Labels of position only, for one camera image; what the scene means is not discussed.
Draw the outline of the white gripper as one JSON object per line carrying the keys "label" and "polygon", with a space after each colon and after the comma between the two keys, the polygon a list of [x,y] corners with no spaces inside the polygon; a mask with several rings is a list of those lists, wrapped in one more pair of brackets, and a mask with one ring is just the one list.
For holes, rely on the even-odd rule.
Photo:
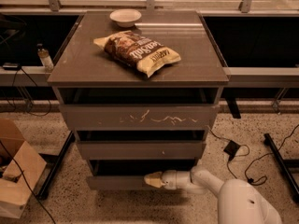
{"label": "white gripper", "polygon": [[187,172],[168,170],[165,172],[155,172],[144,176],[147,185],[155,188],[164,187],[166,189],[185,189],[187,186]]}

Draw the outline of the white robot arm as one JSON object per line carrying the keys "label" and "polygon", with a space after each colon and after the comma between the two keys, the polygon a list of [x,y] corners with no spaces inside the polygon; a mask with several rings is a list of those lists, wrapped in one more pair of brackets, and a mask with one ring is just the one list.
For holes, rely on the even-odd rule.
{"label": "white robot arm", "polygon": [[218,224],[282,224],[277,209],[251,184],[240,179],[222,181],[201,165],[190,171],[155,172],[145,175],[144,181],[155,188],[196,194],[208,189],[218,200]]}

